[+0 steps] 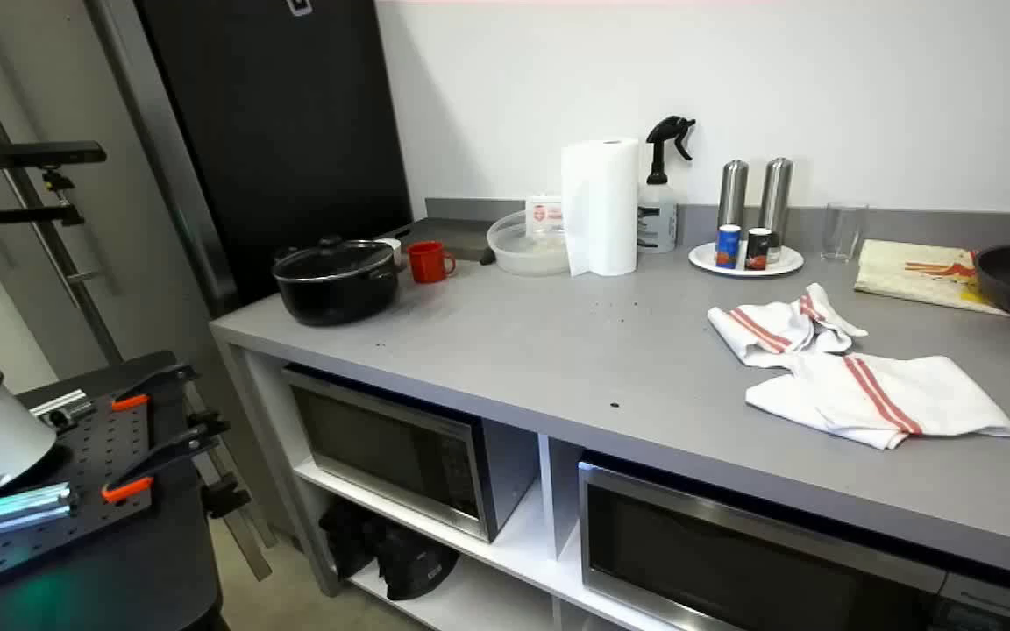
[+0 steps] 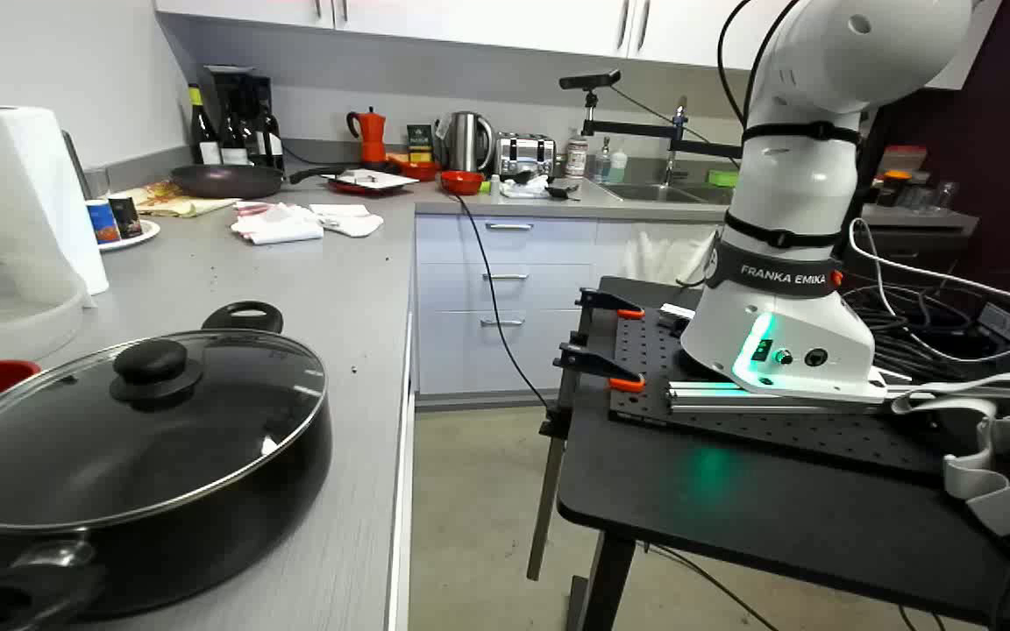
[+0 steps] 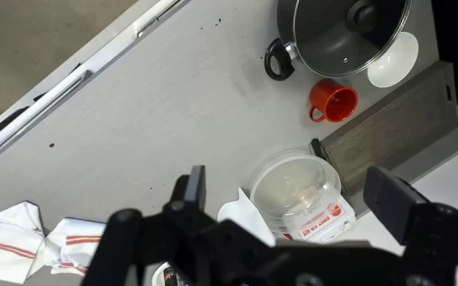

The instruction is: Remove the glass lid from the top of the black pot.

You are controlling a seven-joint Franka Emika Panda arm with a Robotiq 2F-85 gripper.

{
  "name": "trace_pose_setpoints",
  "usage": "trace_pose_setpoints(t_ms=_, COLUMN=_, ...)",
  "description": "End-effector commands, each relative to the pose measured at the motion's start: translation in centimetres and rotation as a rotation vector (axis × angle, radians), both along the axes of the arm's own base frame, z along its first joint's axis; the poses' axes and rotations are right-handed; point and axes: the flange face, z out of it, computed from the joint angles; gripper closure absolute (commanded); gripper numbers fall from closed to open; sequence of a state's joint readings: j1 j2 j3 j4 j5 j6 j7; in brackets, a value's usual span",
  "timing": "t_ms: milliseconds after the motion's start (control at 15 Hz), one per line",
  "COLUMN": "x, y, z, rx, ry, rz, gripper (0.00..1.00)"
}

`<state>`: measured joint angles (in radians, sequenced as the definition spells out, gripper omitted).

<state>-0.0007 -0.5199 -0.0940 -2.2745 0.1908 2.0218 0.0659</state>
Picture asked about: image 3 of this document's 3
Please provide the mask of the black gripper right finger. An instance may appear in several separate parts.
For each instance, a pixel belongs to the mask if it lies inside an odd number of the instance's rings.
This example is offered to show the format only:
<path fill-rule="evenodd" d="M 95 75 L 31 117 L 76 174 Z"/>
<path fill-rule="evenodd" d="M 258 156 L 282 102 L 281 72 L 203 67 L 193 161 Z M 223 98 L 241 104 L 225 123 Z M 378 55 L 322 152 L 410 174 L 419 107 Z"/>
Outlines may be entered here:
<path fill-rule="evenodd" d="M 381 167 L 367 169 L 362 199 L 398 245 L 406 242 L 411 209 L 427 204 L 405 180 Z"/>

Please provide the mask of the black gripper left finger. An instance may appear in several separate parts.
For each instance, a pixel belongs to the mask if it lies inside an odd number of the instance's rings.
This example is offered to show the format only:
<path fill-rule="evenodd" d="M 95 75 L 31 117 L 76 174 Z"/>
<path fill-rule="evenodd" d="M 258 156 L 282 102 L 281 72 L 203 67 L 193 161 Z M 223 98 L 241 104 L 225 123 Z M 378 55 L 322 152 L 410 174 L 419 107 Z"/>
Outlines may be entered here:
<path fill-rule="evenodd" d="M 193 166 L 188 175 L 181 175 L 173 188 L 171 202 L 184 202 L 196 207 L 198 210 L 204 209 L 204 167 Z"/>

